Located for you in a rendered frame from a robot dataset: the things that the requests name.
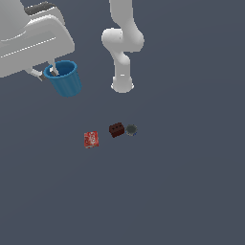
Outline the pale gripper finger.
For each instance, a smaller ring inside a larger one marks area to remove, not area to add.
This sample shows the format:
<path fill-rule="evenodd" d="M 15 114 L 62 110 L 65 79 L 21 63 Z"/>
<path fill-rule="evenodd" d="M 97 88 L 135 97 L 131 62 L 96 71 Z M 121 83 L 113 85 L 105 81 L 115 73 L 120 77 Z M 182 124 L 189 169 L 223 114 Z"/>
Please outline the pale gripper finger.
<path fill-rule="evenodd" d="M 55 61 L 52 59 L 52 60 L 49 60 L 48 63 L 51 65 L 51 68 L 50 68 L 51 74 L 52 74 L 54 77 L 58 76 L 58 75 L 59 75 L 59 72 L 58 72 L 58 70 L 57 70 L 57 68 L 56 68 L 56 63 L 55 63 Z"/>
<path fill-rule="evenodd" d="M 26 69 L 26 72 L 34 77 L 37 77 L 40 81 L 45 80 L 45 76 L 43 75 L 43 72 L 39 72 L 35 70 L 33 67 Z"/>

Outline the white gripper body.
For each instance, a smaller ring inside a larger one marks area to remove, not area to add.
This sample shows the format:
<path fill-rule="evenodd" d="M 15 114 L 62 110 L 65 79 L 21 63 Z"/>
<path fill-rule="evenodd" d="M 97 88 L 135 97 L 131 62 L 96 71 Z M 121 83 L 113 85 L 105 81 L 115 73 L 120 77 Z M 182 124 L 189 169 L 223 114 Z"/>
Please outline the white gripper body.
<path fill-rule="evenodd" d="M 74 50 L 73 38 L 57 17 L 38 17 L 26 25 L 22 34 L 0 41 L 0 78 L 54 61 Z"/>

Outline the blue ribbed plastic cup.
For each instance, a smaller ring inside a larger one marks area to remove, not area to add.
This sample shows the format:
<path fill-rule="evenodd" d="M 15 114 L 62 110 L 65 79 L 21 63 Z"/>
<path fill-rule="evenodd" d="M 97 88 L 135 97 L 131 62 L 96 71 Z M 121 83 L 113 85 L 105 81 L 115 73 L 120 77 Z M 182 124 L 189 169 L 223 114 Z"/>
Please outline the blue ribbed plastic cup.
<path fill-rule="evenodd" d="M 74 61 L 58 61 L 56 63 L 57 76 L 53 75 L 52 68 L 52 64 L 46 67 L 44 76 L 62 97 L 72 97 L 80 92 L 82 85 L 78 76 L 78 66 Z"/>

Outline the red printed box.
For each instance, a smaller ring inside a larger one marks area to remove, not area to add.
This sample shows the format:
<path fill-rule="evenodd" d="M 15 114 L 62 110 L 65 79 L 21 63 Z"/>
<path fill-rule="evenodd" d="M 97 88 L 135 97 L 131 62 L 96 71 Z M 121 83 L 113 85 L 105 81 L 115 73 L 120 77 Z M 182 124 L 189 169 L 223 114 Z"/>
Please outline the red printed box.
<path fill-rule="evenodd" d="M 84 146 L 91 148 L 99 145 L 99 136 L 97 131 L 86 132 L 84 134 Z"/>

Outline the dark red brick block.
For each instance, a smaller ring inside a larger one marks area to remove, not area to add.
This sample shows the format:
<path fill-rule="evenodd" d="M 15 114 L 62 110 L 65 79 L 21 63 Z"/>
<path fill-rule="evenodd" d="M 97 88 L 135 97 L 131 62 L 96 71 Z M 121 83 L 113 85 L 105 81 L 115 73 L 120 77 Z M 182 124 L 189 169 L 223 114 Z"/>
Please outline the dark red brick block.
<path fill-rule="evenodd" d="M 109 126 L 109 132 L 113 138 L 118 137 L 124 133 L 124 126 L 121 122 L 114 123 Z"/>

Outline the grey round disc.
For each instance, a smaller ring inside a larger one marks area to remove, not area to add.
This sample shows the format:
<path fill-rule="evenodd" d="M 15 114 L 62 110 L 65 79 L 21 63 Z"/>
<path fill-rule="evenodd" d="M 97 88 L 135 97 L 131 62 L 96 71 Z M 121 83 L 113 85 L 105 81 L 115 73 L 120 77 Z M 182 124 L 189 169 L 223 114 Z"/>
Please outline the grey round disc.
<path fill-rule="evenodd" d="M 138 128 L 135 124 L 129 124 L 126 128 L 125 128 L 125 133 L 128 136 L 135 136 L 136 133 L 138 131 Z"/>

